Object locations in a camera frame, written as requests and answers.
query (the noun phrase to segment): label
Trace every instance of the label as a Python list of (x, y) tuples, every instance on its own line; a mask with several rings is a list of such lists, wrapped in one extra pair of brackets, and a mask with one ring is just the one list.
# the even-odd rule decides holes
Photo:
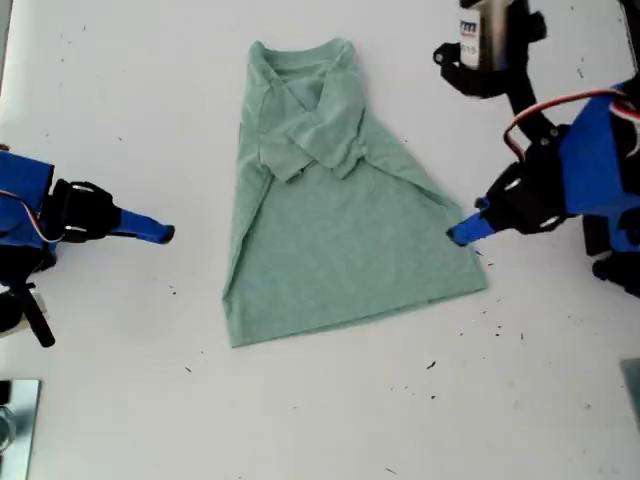
[(480, 67), (480, 18), (480, 12), (472, 9), (463, 9), (460, 15), (460, 61), (474, 70)]

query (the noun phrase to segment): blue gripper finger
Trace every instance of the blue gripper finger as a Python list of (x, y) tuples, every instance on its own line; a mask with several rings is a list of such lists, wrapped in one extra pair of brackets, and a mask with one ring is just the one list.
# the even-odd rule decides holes
[(122, 210), (120, 225), (111, 231), (114, 235), (135, 237), (146, 242), (166, 245), (175, 234), (173, 225), (162, 225), (154, 219)]
[(489, 222), (482, 218), (481, 215), (482, 212), (472, 215), (464, 222), (450, 229), (447, 235), (454, 243), (465, 247), (476, 240), (489, 237), (496, 233), (491, 225), (489, 225)]

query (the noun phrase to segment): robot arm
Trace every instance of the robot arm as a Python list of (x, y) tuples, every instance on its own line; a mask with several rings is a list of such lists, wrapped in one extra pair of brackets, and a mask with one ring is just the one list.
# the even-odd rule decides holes
[(29, 276), (56, 263), (59, 242), (83, 243), (106, 236), (151, 243), (171, 241), (175, 228), (116, 207), (113, 197), (86, 182), (58, 180), (49, 195), (53, 165), (0, 149), (0, 332), (25, 318), (43, 347), (55, 343), (35, 300)]
[[(528, 0), (461, 0), (460, 44), (434, 54), (441, 74), (461, 93), (509, 97), (518, 125), (531, 141), (476, 201), (480, 212), (449, 230), (464, 246), (506, 229), (523, 234), (554, 230), (584, 215), (589, 255), (610, 252), (594, 265), (598, 278), (640, 296), (640, 78), (604, 89), (535, 104), (526, 67), (528, 45), (544, 38), (540, 14)], [(543, 115), (551, 106), (593, 97), (570, 126)]]

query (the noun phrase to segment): white table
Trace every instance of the white table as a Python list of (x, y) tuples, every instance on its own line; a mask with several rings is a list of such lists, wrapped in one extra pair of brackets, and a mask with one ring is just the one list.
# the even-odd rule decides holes
[[(219, 299), (251, 42), (352, 40), (371, 108), (470, 207), (513, 161), (511, 114), (432, 64), (456, 3), (16, 1), (0, 140), (178, 229), (167, 247), (61, 248), (36, 277), (56, 347), (29, 333), (0, 346), (2, 377), (44, 382), (32, 480), (638, 478), (618, 363), (640, 356), (640, 303), (591, 276), (579, 221), (481, 242), (484, 293), (229, 347)], [(532, 47), (540, 99), (631, 76), (616, 2), (533, 3), (551, 35)]]

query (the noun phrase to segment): green t-shirt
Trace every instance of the green t-shirt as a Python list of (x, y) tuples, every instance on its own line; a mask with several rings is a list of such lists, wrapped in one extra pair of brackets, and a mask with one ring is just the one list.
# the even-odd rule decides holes
[(486, 288), (459, 208), (366, 108), (353, 46), (251, 48), (224, 306), (233, 346)]

